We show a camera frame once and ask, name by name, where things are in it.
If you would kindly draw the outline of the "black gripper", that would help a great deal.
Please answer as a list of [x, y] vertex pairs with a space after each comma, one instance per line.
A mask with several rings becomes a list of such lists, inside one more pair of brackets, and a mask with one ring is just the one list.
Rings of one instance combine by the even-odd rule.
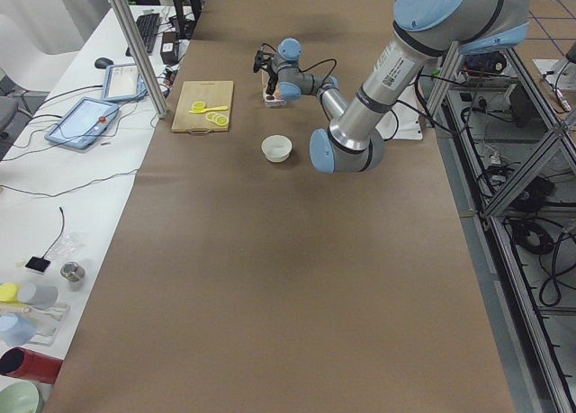
[[268, 83], [265, 89], [265, 93], [268, 95], [273, 95], [275, 93], [275, 86], [278, 83], [277, 72], [271, 67], [266, 67], [265, 72], [268, 75]]

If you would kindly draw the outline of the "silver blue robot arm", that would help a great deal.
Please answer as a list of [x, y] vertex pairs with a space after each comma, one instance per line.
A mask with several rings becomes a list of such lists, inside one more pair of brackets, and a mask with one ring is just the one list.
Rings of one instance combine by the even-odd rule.
[[396, 0], [392, 37], [372, 74], [347, 102], [332, 76], [315, 76], [299, 67], [301, 44], [281, 41], [275, 52], [262, 49], [253, 70], [269, 75], [268, 93], [286, 101], [317, 97], [329, 125], [313, 131], [310, 160], [323, 173], [363, 172], [383, 158], [377, 124], [425, 63], [442, 56], [454, 42], [464, 55], [518, 45], [527, 35], [530, 0]]

